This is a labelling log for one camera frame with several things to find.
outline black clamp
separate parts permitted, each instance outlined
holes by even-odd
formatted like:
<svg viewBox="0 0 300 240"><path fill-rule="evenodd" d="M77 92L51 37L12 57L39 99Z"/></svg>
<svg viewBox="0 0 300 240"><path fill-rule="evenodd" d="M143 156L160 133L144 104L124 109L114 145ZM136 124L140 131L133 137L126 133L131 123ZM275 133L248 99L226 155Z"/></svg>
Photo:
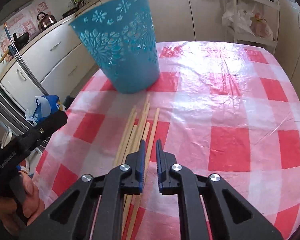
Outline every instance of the black clamp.
<svg viewBox="0 0 300 240"><path fill-rule="evenodd" d="M181 240L209 240L200 195L214 240L283 240L281 233L220 175L194 174L156 142L159 191L178 195Z"/></svg>
<svg viewBox="0 0 300 240"><path fill-rule="evenodd" d="M145 142L141 140L139 151L129 154L125 164L100 177L81 176L19 239L88 240L100 198L92 240L121 239L124 194L142 193L144 168Z"/></svg>
<svg viewBox="0 0 300 240"><path fill-rule="evenodd" d="M41 145L42 141L64 126L67 119L65 112L57 111L24 134L15 137L2 150L0 149L0 196L15 199L17 203L16 214L18 215L15 216L15 220L22 228L27 224L28 218L22 212L21 204L26 198L26 193L17 165Z"/></svg>

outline pan handle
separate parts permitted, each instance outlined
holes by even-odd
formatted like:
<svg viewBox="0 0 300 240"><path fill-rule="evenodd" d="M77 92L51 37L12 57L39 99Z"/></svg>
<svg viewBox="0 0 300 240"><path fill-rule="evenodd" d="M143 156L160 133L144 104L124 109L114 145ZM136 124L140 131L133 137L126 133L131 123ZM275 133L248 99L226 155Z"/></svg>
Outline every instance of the pan handle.
<svg viewBox="0 0 300 240"><path fill-rule="evenodd" d="M4 60L4 58L8 55L9 49L3 54L3 56L0 59L0 63Z"/></svg>

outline cabinet handle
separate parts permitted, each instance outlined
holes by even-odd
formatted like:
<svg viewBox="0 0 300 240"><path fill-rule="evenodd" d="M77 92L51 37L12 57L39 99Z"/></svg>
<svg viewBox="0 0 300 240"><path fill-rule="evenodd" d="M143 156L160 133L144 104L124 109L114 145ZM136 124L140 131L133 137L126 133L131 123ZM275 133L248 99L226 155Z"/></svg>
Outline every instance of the cabinet handle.
<svg viewBox="0 0 300 240"><path fill-rule="evenodd" d="M68 74L68 76L70 76L77 68L78 66L75 66L75 68L73 70L71 70L71 72Z"/></svg>
<svg viewBox="0 0 300 240"><path fill-rule="evenodd" d="M50 51L53 51L56 47L58 47L58 46L60 45L60 43L61 43L61 41L59 41L56 45L54 45L54 46L50 49Z"/></svg>
<svg viewBox="0 0 300 240"><path fill-rule="evenodd" d="M18 74L18 76L22 76L23 77L23 80L24 81L26 81L27 80L27 78L23 75L23 73L17 68L17 74Z"/></svg>
<svg viewBox="0 0 300 240"><path fill-rule="evenodd" d="M300 11L298 12L298 27L300 29Z"/></svg>

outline frying pan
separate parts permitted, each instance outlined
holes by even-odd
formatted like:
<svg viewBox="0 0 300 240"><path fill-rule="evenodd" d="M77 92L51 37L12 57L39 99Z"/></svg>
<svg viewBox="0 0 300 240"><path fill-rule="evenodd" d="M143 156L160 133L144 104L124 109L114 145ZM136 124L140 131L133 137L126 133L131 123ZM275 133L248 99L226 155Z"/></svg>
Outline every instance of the frying pan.
<svg viewBox="0 0 300 240"><path fill-rule="evenodd" d="M19 38L17 38L16 33L14 33L13 35L13 39L14 39L14 44L17 47L17 50L20 51L29 41L29 33L24 33L22 34ZM9 51L9 49L3 54L3 56L0 59L0 63L4 60L4 58L9 54L9 56L12 57L11 52Z"/></svg>

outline red and white checkered tablecloth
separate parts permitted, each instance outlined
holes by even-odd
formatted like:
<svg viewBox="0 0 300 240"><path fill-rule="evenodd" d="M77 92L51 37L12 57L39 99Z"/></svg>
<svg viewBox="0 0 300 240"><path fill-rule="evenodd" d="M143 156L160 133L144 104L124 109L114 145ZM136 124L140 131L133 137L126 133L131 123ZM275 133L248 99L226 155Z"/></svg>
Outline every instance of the red and white checkered tablecloth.
<svg viewBox="0 0 300 240"><path fill-rule="evenodd" d="M46 205L79 176L109 172L130 110L140 113L149 93L164 151L196 174L223 176L287 239L300 224L300 102L278 62L231 43L157 50L161 73L147 91L120 94L99 70L76 97L34 175ZM160 195L155 162L154 146L132 239L180 239L177 196Z"/></svg>

